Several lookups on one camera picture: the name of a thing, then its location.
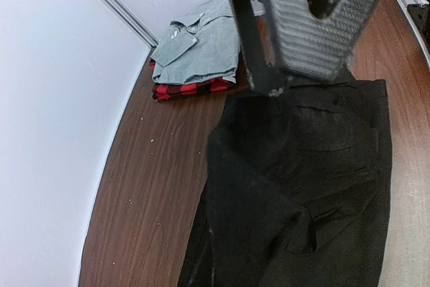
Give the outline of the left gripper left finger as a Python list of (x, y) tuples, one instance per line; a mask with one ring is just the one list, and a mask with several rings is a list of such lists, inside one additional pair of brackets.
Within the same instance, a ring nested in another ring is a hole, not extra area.
[(280, 96), (288, 88), (288, 76), (266, 63), (252, 1), (254, 0), (230, 0), (249, 86), (262, 95)]

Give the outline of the black long sleeve shirt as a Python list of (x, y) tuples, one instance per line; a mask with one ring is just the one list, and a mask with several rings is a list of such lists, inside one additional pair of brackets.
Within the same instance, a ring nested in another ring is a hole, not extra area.
[(377, 286), (392, 140), (383, 79), (230, 96), (180, 286)]

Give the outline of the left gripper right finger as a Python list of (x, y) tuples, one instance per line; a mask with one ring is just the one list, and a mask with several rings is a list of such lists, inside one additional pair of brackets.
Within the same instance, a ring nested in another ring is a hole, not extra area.
[(328, 16), (315, 17), (308, 0), (262, 0), (275, 67), (332, 81), (342, 69), (378, 0), (337, 0)]

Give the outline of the grey shirt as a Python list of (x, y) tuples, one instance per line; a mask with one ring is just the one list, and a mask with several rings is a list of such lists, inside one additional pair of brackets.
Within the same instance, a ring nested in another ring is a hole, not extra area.
[(151, 55), (152, 79), (164, 85), (219, 77), (236, 83), (240, 48), (229, 0), (209, 0), (170, 23)]

